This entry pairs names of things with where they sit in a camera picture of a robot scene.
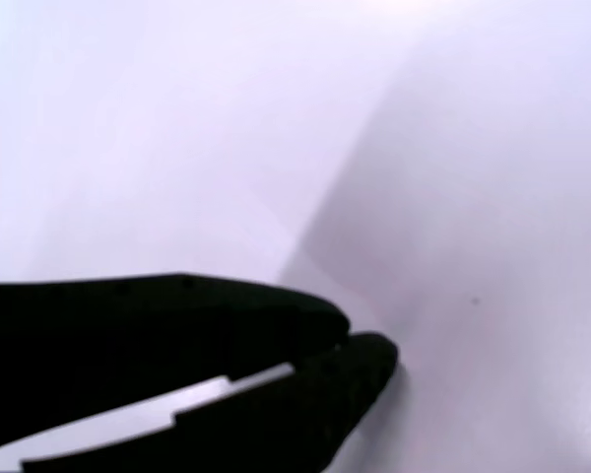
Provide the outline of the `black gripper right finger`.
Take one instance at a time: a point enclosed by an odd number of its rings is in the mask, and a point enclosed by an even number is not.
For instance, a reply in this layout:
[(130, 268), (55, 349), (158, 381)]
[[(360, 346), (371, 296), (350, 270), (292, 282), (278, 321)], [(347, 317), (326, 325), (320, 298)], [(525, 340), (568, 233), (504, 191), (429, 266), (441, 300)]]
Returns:
[(172, 428), (27, 472), (321, 472), (398, 366), (382, 335), (351, 336), (293, 374), (175, 415)]

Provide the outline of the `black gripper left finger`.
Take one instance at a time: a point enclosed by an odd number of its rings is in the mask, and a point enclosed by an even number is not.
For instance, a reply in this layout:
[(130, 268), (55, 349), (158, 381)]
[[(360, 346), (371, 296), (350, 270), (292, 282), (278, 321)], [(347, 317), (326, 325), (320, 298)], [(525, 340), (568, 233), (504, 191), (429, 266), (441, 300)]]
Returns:
[(349, 338), (334, 304), (261, 284), (185, 274), (0, 284), (0, 447), (214, 378), (295, 372)]

